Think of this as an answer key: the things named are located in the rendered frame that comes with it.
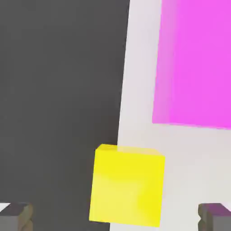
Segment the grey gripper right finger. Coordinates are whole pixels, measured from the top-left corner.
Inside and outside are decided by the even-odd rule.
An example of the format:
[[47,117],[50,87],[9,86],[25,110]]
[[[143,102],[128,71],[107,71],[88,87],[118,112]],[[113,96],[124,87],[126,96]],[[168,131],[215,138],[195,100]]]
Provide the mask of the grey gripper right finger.
[[198,205],[198,231],[231,231],[231,211],[221,203]]

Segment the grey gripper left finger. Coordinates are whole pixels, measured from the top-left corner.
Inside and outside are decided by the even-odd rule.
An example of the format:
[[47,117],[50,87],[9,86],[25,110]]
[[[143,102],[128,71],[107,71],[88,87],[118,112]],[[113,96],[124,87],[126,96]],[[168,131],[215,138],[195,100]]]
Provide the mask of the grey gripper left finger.
[[33,231],[31,203],[0,203],[0,231]]

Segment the small yellow cube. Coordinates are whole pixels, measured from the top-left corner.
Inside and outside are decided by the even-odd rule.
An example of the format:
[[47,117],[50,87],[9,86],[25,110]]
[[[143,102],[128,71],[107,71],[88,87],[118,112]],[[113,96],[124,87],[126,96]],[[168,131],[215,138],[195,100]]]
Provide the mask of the small yellow cube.
[[95,150],[89,220],[159,227],[165,157],[155,149]]

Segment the large magenta box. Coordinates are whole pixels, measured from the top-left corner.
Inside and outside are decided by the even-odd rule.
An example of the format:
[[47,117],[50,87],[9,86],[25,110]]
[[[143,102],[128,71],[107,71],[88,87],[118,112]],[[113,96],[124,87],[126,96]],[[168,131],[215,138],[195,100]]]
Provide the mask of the large magenta box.
[[231,0],[162,0],[152,122],[231,129]]

